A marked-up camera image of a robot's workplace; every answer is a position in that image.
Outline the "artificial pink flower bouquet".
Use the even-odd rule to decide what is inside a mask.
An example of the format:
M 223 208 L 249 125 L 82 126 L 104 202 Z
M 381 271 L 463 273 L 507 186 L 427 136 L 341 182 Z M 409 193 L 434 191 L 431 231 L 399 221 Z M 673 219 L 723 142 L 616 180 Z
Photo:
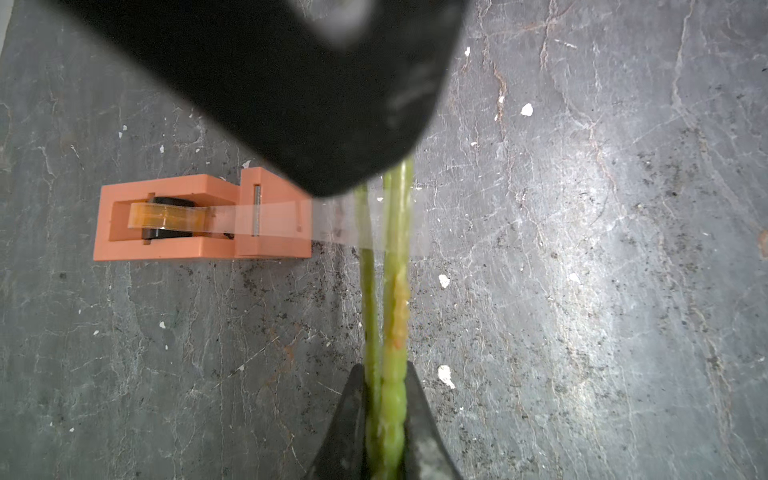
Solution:
M 373 225 L 365 185 L 354 191 L 367 387 L 365 449 L 373 479 L 397 479 L 405 448 L 408 279 L 413 159 L 383 176 L 385 213 L 382 302 L 376 300 Z

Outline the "clear tape strip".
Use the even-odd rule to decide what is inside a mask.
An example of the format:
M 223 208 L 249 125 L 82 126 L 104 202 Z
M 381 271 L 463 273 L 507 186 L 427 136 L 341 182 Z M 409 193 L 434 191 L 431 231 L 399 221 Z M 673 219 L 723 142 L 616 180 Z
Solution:
M 389 192 L 367 194 L 370 232 L 362 234 L 358 201 L 353 192 L 330 198 L 282 200 L 258 205 L 215 206 L 207 233 L 232 234 L 237 239 L 275 237 L 385 250 L 389 221 Z

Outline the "orange tape dispenser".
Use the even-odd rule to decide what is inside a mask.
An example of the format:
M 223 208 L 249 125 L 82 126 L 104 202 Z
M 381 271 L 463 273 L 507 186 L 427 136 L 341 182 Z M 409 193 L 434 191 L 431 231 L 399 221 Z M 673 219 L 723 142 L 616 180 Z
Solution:
M 312 200 L 262 168 L 105 185 L 96 261 L 308 258 Z

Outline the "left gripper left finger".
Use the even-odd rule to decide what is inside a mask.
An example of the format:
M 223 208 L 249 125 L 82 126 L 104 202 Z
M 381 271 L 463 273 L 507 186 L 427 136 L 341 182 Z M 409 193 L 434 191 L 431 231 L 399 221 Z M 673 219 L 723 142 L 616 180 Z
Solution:
M 364 367 L 350 371 L 325 438 L 306 479 L 366 479 L 366 384 Z

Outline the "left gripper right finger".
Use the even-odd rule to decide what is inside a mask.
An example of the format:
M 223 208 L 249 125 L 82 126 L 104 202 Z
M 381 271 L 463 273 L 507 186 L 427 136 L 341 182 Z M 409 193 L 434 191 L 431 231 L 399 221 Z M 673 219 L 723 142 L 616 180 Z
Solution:
M 450 457 L 415 366 L 407 362 L 407 415 L 404 423 L 404 479 L 461 479 Z

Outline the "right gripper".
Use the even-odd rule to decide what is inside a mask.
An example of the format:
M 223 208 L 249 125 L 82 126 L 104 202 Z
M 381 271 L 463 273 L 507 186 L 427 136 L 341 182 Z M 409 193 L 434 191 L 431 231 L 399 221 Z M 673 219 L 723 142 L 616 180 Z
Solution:
M 436 111 L 464 1 L 61 1 L 78 19 L 316 197 L 393 167 Z

